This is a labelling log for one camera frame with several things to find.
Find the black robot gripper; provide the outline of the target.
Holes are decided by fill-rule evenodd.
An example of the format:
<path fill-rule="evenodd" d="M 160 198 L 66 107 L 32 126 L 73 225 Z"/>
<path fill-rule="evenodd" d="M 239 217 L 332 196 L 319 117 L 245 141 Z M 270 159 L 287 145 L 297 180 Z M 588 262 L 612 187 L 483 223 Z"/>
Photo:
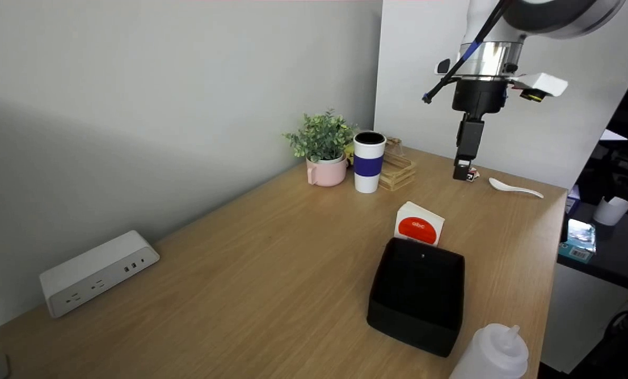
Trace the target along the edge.
<path fill-rule="evenodd" d="M 460 80 L 455 83 L 454 107 L 466 114 L 497 114 L 507 105 L 503 80 Z M 457 180 L 473 179 L 473 162 L 455 159 L 454 177 Z"/>

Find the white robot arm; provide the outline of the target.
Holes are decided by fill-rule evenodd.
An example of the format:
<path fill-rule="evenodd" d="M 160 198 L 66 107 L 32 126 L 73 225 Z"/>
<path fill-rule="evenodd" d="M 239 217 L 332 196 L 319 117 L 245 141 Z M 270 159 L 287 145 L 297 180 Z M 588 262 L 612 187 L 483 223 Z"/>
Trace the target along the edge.
<path fill-rule="evenodd" d="M 448 82 L 455 83 L 454 107 L 462 112 L 454 177 L 471 180 L 485 128 L 507 90 L 517 86 L 530 100 L 561 97 L 564 78 L 547 72 L 520 74 L 519 60 L 532 34 L 575 37 L 603 27 L 627 0 L 471 0 L 468 28 Z"/>

